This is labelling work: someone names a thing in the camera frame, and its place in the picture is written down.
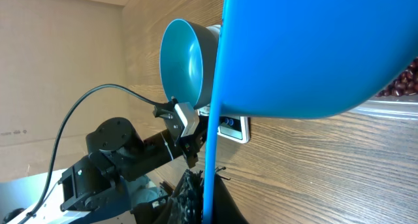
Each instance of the black cable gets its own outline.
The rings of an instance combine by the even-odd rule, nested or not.
[[[97,90],[103,89],[103,88],[116,88],[116,89],[120,89],[122,91],[125,91],[131,95],[133,95],[134,97],[143,100],[146,103],[152,104],[154,106],[163,106],[163,103],[156,103],[154,101],[151,101],[137,93],[135,93],[134,91],[131,91],[123,86],[119,86],[117,84],[103,84],[101,86],[97,86],[96,88],[93,88],[91,90],[89,90],[87,93],[85,93],[83,96],[81,96],[81,98],[79,98],[79,100],[77,100],[74,105],[71,107],[71,109],[68,111],[67,115],[65,116],[61,126],[59,127],[58,130],[58,134],[57,137],[55,138],[55,142],[54,142],[54,148],[52,149],[52,156],[51,156],[51,161],[50,161],[50,166],[48,169],[48,175],[46,177],[46,182],[45,182],[45,187],[44,187],[44,191],[42,192],[42,195],[39,198],[39,201],[37,203],[37,205],[32,209],[32,211],[28,212],[25,216],[25,218],[23,218],[19,224],[23,224],[25,223],[27,220],[29,220],[29,218],[33,217],[39,210],[39,208],[42,206],[45,196],[48,192],[50,183],[51,183],[51,175],[52,175],[52,171],[54,169],[54,163],[55,163],[55,157],[57,154],[57,149],[58,149],[58,144],[59,144],[59,139],[61,139],[61,134],[63,133],[64,130],[64,126],[67,123],[68,119],[70,118],[71,114],[74,112],[74,110],[76,109],[76,107],[86,98],[88,97],[90,94],[96,92]]]

